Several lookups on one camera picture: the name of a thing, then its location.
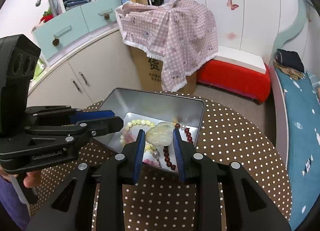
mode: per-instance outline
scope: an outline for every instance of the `pine cone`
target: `pine cone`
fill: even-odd
[[[52,45],[53,46],[58,46],[60,44],[60,40],[58,38],[55,38],[53,41],[52,41]]]
[[[110,14],[105,13],[105,14],[104,14],[104,19],[105,19],[105,20],[109,20],[109,19],[110,19]]]

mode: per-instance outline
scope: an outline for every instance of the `silver bead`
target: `silver bead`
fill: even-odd
[[[154,157],[155,159],[159,158],[160,157],[160,152],[157,151],[157,150],[153,151],[152,157]]]

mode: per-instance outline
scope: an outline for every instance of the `purple sleeve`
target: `purple sleeve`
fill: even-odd
[[[2,177],[0,177],[0,201],[12,220],[24,231],[30,222],[28,208],[20,202],[12,184]]]

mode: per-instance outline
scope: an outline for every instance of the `red fabric bench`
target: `red fabric bench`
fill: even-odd
[[[227,62],[210,60],[197,71],[197,82],[222,88],[263,103],[271,90],[269,68],[266,64],[265,67],[267,71],[262,74]]]

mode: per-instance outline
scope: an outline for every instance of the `round table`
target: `round table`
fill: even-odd
[[[188,94],[165,93],[204,101],[205,112],[196,143],[197,151],[219,163],[229,164],[234,160],[241,163],[289,220],[292,194],[288,174],[284,162],[268,138],[252,122],[226,106]],[[84,111],[98,110],[102,102]],[[92,139],[80,150],[78,161],[44,169],[38,187],[39,202],[30,206],[31,215],[38,211],[55,187],[78,163],[96,165],[113,155],[113,151]],[[223,228],[226,219],[221,184],[219,190]],[[98,194],[99,185],[92,213],[93,231]],[[192,230],[195,200],[195,185],[185,186],[179,182],[177,174],[143,165],[139,182],[135,186],[123,185],[126,230],[160,231],[175,227],[177,230]]]

